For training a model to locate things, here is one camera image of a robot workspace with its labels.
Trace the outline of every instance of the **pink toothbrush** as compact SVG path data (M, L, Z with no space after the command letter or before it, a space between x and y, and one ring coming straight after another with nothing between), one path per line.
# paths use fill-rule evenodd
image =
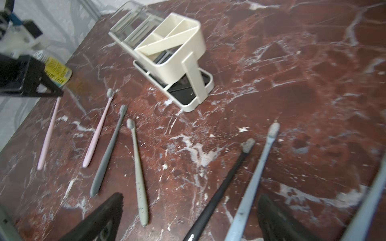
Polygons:
M46 138L44 139L44 142L43 142L42 151L40 152L39 161L37 163L37 170L42 170L44 167L44 162L46 161L48 146L49 146L49 142L51 140L52 131L54 130L56 113L58 112L60 99L61 99L61 97L58 97L56 99L56 102L55 102L54 113L52 114L51 122L50 122L50 124L48 126L48 130L47 130Z
M108 101L107 101L105 111L103 112L103 115L102 115L102 117L99 121L99 124L95 130L94 136L91 139L90 146L87 149L85 159L83 160L83 168L88 167L88 165L90 164L91 158L93 157L94 150L95 150L95 147L97 146L97 142L99 139L99 135L102 131L103 123L105 122L105 119L106 119L108 107L110 106L111 101L113 100L113 97L114 97L114 91L113 91L113 89L110 88L107 90Z

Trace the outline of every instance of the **black toothbrush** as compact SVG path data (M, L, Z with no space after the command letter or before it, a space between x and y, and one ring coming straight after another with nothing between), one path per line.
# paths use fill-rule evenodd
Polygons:
M245 160L245 158L249 155L252 150L252 147L255 145L255 140L252 138L248 139L246 142L242 144L242 152L237 159L237 161L233 164L232 169L228 172L227 177L222 182L221 186L217 189L216 193L213 195L212 199L208 202L207 206L201 212L200 216L193 224L183 241L197 241L205 226L207 225L210 217L212 216L214 210L216 209L218 203L220 202L222 196L225 193L225 190L228 188L230 182L233 179L236 171L239 169L241 163Z

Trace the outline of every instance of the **black plastic object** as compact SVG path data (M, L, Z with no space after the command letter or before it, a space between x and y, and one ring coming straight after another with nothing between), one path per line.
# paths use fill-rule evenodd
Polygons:
M189 232L186 234L183 241L197 241L199 240L202 231L207 225L210 217L212 216L214 210L219 204L222 196L224 195L226 189L228 188L230 182L233 179L236 171L239 169L241 163L245 160L245 158L249 155L249 153L241 152L237 161L233 164L232 169L228 172L227 177L221 183L221 186L217 189L216 193L213 195L212 199L208 202L207 206L204 208L196 222L190 228Z
M114 193L59 241L115 241L122 217L123 195Z
M203 72L201 72L201 75L204 80L204 85L206 86L209 83L210 78ZM189 104L196 97L186 74L182 76L179 81L175 82L170 89L168 89L168 92L178 99L181 104Z
M170 54L169 55L166 55L166 51L162 52L159 56L161 56L159 58L159 61L166 61L167 58L164 58L165 56L171 56ZM147 69L145 69L145 67L137 60L134 61L136 65L138 65L144 72L148 72ZM201 72L201 75L202 75L202 79L204 80L204 85L206 86L209 82L210 82L210 77L205 74L204 72ZM153 78L155 81L157 81L163 88L165 88L166 86L168 86L167 84L165 84L162 80L160 80L158 77L152 75L152 74L149 74L149 76L151 78ZM177 82L175 82L169 89L168 89L168 92L173 95L179 102L181 102L181 104L189 104L190 102L192 102L192 100L196 97L196 94L194 93L193 91L193 88L189 82L189 79L188 77L186 76L186 74L184 74L184 76L181 77L181 79Z
M27 31L36 39L43 32L39 29L39 27L32 20L23 21L23 26L27 29Z
M28 97L59 97L63 91L44 72L45 65L29 55L17 60L0 54L0 95ZM40 84L47 87L39 93Z
M322 241L266 194L259 197L257 218L264 241Z

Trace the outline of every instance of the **dark gray toothbrush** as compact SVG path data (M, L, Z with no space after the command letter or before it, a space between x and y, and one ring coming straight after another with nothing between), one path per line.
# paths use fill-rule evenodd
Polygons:
M118 120L117 126L116 126L116 128L114 130L114 134L111 137L110 143L107 146L106 152L103 155L102 160L100 161L100 164L99 164L99 167L98 167L98 171L96 172L93 184L91 185L90 197L95 197L97 195L97 193L99 192L99 189L100 189L100 186L102 184L103 178L105 177L105 173L106 173L106 170L107 170L108 162L109 162L110 157L111 157L111 153L113 152L113 149L114 149L114 146L115 146L115 142L117 140L119 128L120 128L120 126L122 124L123 117L125 116L126 112L127 112L127 105L122 105L121 108L120 108L120 111L119 111L120 116L119 116L119 120Z
M245 158L249 155L252 150L252 147L255 145L255 140L252 138L248 139L246 142L242 144L242 152L237 159L237 161L233 164L232 169L228 172L227 177L222 182L221 186L217 189L216 193L213 195L212 199L208 202L205 209L202 211L196 222L193 224L183 241L197 241L205 226L207 225L210 217L213 214L213 211L216 209L218 203L220 202L222 196L225 193L225 190L228 188L230 182L233 179L236 171L239 169L241 163L245 160Z

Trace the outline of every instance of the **yellow label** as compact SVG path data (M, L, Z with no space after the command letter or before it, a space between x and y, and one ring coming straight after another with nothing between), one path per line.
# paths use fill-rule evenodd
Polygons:
M61 86L70 79L72 71L52 57L48 57L44 72L57 85Z

